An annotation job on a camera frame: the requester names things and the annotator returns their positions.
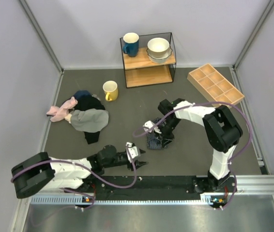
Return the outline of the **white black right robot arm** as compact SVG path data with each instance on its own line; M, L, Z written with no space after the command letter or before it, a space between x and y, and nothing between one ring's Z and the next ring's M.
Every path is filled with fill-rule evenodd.
M155 137L162 142L163 147L173 141L173 130L181 120L188 120L204 127L213 148L213 159L207 174L207 183L203 185L195 181L195 191L220 191L230 176L228 160L243 135L243 130L230 109L225 105L217 108L194 106L183 99L174 102L165 99L159 103L158 110L165 119L158 125L160 132Z

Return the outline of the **navy striped boxer underwear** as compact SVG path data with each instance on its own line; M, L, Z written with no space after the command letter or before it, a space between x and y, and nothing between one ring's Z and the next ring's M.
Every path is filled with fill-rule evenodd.
M161 122L153 130L147 133L147 144L148 149L160 150L166 149L168 145L173 141L174 134L165 131L164 126L166 122Z

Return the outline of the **wooden compartment tray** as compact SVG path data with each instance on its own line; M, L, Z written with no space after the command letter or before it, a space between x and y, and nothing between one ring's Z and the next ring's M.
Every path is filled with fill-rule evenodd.
M237 105L244 99L243 93L209 63L189 72L187 80L209 102Z

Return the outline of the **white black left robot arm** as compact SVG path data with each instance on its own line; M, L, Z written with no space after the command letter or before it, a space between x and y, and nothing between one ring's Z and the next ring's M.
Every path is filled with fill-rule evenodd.
M88 191L92 177L98 179L106 168L126 166L131 171L146 165L138 157L145 151L127 142L123 152L106 145L97 153L82 159L57 159L40 152L12 168L11 182L18 199L31 197L41 191L64 189Z

